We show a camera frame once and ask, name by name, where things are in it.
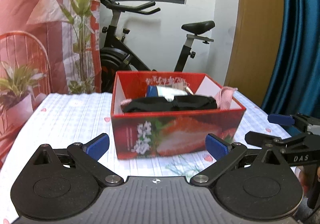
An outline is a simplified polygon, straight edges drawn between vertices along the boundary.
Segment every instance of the metal screw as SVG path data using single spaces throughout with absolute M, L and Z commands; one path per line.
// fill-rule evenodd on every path
M 194 176 L 193 180 L 195 182 L 205 183 L 205 182 L 209 181 L 209 177 L 206 175 L 199 174 L 199 175 Z
M 121 177 L 119 175 L 112 174 L 105 177 L 105 181 L 108 183 L 118 183 L 121 181 Z

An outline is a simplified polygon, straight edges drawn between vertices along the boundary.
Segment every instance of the red box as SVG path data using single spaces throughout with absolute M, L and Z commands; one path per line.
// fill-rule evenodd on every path
M 119 71 L 111 104 L 111 122 L 118 159 L 172 156 L 205 150 L 205 137 L 214 133 L 232 142 L 245 107 L 233 98 L 230 110 L 126 113 L 120 102 L 144 97 L 148 85 L 186 81 L 195 94 L 215 96 L 222 88 L 204 73 Z M 145 141 L 141 144 L 139 137 Z

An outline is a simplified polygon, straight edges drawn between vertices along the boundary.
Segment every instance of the exercise bike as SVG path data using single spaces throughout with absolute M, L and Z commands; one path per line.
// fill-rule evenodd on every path
M 106 33 L 104 47 L 100 49 L 101 61 L 101 91 L 112 92 L 115 80 L 116 71 L 118 70 L 132 70 L 131 66 L 136 70 L 150 70 L 124 43 L 125 36 L 130 30 L 124 28 L 123 36 L 119 39 L 115 33 L 119 22 L 120 14 L 122 12 L 133 12 L 143 15 L 151 15 L 159 12 L 161 9 L 156 8 L 151 11 L 144 11 L 145 9 L 156 5 L 155 2 L 148 2 L 139 6 L 125 6 L 116 3 L 114 0 L 100 0 L 103 5 L 112 10 L 113 16 L 109 27 L 103 27 L 102 33 Z M 181 26 L 181 29 L 193 33 L 187 34 L 187 40 L 182 47 L 179 59 L 177 61 L 174 71 L 183 71 L 188 57 L 192 59 L 196 53 L 191 51 L 192 43 L 195 39 L 202 40 L 203 43 L 209 44 L 213 39 L 199 36 L 215 27 L 213 21 L 204 21 L 197 23 L 189 23 Z

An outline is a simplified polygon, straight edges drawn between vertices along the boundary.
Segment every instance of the blue curtain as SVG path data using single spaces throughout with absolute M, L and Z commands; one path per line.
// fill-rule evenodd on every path
M 284 0 L 276 64 L 261 108 L 320 117 L 320 0 Z M 287 129 L 295 134 L 293 128 Z

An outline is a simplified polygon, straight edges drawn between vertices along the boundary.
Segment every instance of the gray ribbed surface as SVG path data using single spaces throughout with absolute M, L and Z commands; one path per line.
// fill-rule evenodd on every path
M 36 224 L 19 219 L 14 224 Z M 203 187 L 184 177 L 130 177 L 105 189 L 97 202 L 76 217 L 51 224 L 254 224 L 225 211 Z M 268 224 L 297 224 L 292 218 Z

